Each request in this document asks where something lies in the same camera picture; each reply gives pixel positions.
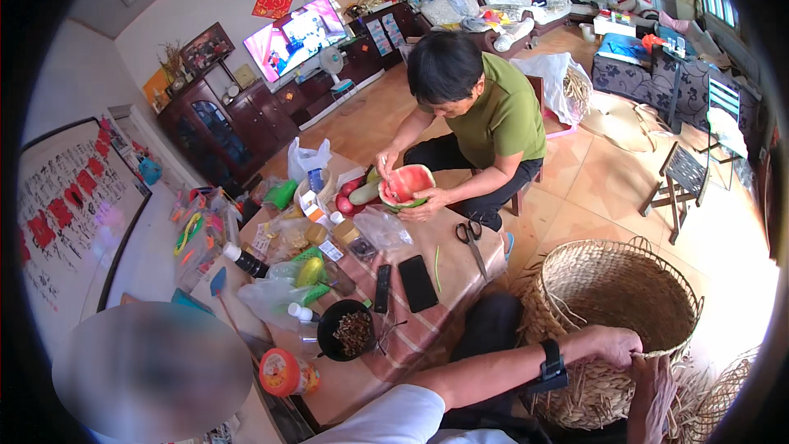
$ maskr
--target watermelon slice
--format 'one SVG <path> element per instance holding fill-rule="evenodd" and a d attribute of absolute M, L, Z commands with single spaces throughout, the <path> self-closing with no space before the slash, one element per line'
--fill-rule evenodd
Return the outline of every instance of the watermelon slice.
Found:
<path fill-rule="evenodd" d="M 392 170 L 390 182 L 381 180 L 378 194 L 387 208 L 397 213 L 402 208 L 413 208 L 427 202 L 426 198 L 414 199 L 413 193 L 436 186 L 436 180 L 423 164 L 407 164 Z"/>

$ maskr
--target hand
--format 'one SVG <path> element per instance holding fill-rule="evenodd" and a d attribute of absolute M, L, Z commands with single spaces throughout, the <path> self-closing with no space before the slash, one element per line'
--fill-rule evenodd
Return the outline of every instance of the hand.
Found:
<path fill-rule="evenodd" d="M 439 209 L 450 204 L 447 191 L 440 187 L 431 187 L 424 191 L 414 192 L 413 198 L 428 198 L 428 202 L 421 206 L 400 210 L 398 217 L 404 222 L 427 222 L 436 215 Z"/>
<path fill-rule="evenodd" d="M 624 327 L 590 326 L 584 331 L 589 331 L 597 356 L 615 367 L 629 367 L 630 354 L 644 349 L 638 333 Z"/>
<path fill-rule="evenodd" d="M 389 173 L 391 173 L 392 167 L 395 166 L 398 156 L 400 156 L 400 152 L 391 146 L 381 150 L 376 155 L 376 172 L 378 172 L 378 176 L 389 181 Z"/>
<path fill-rule="evenodd" d="M 649 360 L 633 359 L 636 391 L 627 419 L 627 442 L 657 443 L 663 439 L 663 422 L 671 408 L 677 385 L 671 377 L 668 355 Z"/>

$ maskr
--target green shirt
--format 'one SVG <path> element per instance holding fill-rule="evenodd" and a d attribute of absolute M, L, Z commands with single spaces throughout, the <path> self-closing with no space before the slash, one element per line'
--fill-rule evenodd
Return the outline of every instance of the green shirt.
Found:
<path fill-rule="evenodd" d="M 545 127 L 534 88 L 518 68 L 492 53 L 482 53 L 485 89 L 468 112 L 446 119 L 458 136 L 460 152 L 479 169 L 496 155 L 523 151 L 521 161 L 545 157 Z M 432 109 L 420 105 L 432 113 Z"/>

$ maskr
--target white bottle cap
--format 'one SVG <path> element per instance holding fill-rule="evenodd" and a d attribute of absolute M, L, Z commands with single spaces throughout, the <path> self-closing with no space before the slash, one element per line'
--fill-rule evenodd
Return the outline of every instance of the white bottle cap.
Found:
<path fill-rule="evenodd" d="M 238 258 L 242 256 L 242 249 L 235 243 L 228 242 L 222 249 L 222 253 L 232 261 L 238 261 Z"/>
<path fill-rule="evenodd" d="M 288 306 L 288 314 L 300 321 L 310 322 L 312 320 L 312 310 L 307 307 L 301 307 L 301 305 L 295 302 Z"/>
<path fill-rule="evenodd" d="M 341 222 L 345 221 L 345 218 L 342 217 L 342 213 L 339 211 L 335 211 L 330 216 L 331 222 L 334 224 L 340 224 Z"/>

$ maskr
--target black pants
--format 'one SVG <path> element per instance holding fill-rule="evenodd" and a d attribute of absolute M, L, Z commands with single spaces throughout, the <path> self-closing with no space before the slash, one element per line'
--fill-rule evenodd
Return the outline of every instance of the black pants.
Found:
<path fill-rule="evenodd" d="M 518 297 L 497 291 L 482 297 L 466 314 L 466 331 L 452 350 L 450 362 L 483 353 L 515 348 L 523 319 Z M 511 416 L 520 387 L 465 408 L 449 410 L 440 428 L 500 429 L 518 442 L 530 444 L 625 444 L 627 420 L 620 419 L 599 430 L 562 429 L 537 419 Z"/>
<path fill-rule="evenodd" d="M 468 219 L 473 219 L 490 229 L 498 232 L 501 229 L 501 217 L 498 210 L 512 199 L 524 185 L 534 180 L 542 168 L 542 158 L 526 160 L 518 165 L 512 179 L 490 194 L 481 195 L 458 203 L 459 213 Z M 431 172 L 441 170 L 473 169 L 471 164 L 458 146 L 458 137 L 455 134 L 442 135 L 439 138 L 429 139 L 409 148 L 402 155 L 403 164 L 423 164 Z"/>

